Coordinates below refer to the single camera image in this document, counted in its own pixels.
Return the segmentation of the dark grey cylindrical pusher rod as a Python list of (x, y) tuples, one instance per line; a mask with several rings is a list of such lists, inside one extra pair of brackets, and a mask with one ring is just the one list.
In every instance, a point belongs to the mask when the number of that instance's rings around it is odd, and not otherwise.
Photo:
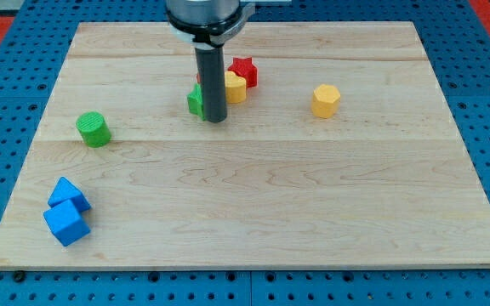
[(212, 123), (222, 122), (227, 117), (223, 49), (196, 48), (195, 54), (205, 119)]

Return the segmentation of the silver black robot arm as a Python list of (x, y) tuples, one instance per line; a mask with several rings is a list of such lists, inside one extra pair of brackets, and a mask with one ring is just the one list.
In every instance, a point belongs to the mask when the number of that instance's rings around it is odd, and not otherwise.
[(224, 46), (255, 14), (254, 1), (167, 0), (168, 23), (176, 37), (195, 50), (203, 114), (219, 123), (227, 117)]

